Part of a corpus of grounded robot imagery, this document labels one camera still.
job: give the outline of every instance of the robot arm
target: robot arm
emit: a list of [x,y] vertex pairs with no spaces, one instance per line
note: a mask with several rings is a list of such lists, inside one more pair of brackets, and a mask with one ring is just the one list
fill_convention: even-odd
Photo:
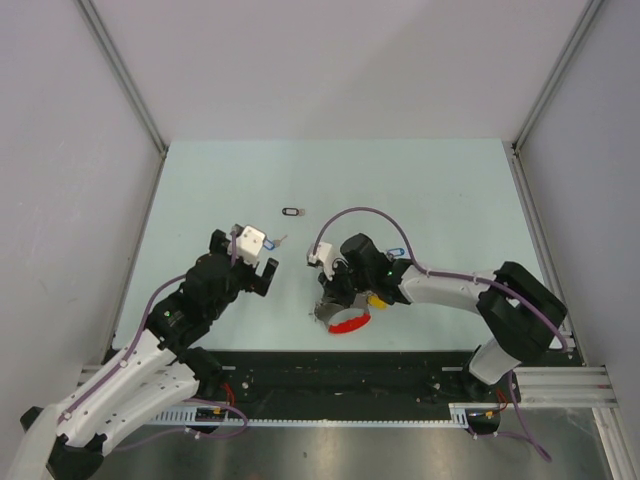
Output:
[[[231,240],[216,230],[209,253],[189,269],[175,292],[155,305],[134,339],[56,405],[61,413],[47,463],[54,479],[89,478],[104,456],[148,420],[175,403],[218,389],[220,364],[211,352],[189,347],[209,332],[241,291],[267,294],[278,262],[269,259],[257,275],[264,239],[264,233],[250,226],[236,225]],[[168,365],[164,374],[156,373]],[[23,415],[25,430],[40,411],[33,407]]]
[[505,262],[497,271],[471,274],[421,265],[428,272],[425,275],[411,260],[390,258],[378,251],[364,234],[345,241],[339,253],[332,245],[320,243],[315,253],[313,247],[309,251],[307,261],[322,268],[318,277],[324,289],[321,304],[346,309],[358,295],[372,293],[389,305],[436,303],[480,315],[494,338],[474,353],[461,378],[477,400],[521,362],[542,356],[553,340],[553,333],[505,289],[525,298],[556,327],[567,313],[562,302],[513,262]]

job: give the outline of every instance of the white wall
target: white wall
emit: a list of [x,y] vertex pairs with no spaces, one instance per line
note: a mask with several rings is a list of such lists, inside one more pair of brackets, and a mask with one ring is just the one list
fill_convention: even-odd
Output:
[[513,140],[586,0],[96,0],[171,140]]
[[589,360],[640,448],[640,2],[609,2],[523,152]]
[[160,159],[73,2],[0,3],[0,477],[104,338]]

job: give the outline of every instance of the white table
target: white table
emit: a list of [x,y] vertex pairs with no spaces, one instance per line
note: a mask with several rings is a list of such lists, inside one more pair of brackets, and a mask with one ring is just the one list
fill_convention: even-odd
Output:
[[[285,206],[306,209],[285,217]],[[305,254],[325,221],[379,208],[406,230],[420,261],[460,270],[522,263],[541,278],[499,140],[176,142],[171,145],[120,318],[115,348],[139,324],[153,290],[207,251],[213,230],[253,225],[288,235],[266,298],[241,294],[198,342],[229,350],[474,349],[490,332],[476,315],[435,305],[373,311],[367,326],[329,335],[310,316],[321,288]],[[340,245],[363,232],[378,248],[402,241],[384,219],[350,214],[327,232]]]

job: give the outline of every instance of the gray floor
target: gray floor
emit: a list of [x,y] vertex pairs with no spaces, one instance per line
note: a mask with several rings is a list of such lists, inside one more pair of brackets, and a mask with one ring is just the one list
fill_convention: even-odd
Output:
[[[519,431],[513,412],[502,430]],[[461,430],[254,428],[230,440],[167,436],[110,455],[97,480],[610,479],[590,410],[526,412],[554,457],[527,444],[472,438]],[[141,439],[160,427],[144,427]]]

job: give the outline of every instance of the yellow object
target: yellow object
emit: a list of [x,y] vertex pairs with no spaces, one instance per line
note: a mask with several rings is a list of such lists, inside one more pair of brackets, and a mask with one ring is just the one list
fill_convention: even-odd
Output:
[[377,295],[371,295],[369,298],[367,298],[367,303],[373,308],[377,308],[378,310],[384,310],[388,306],[386,303],[380,300]]

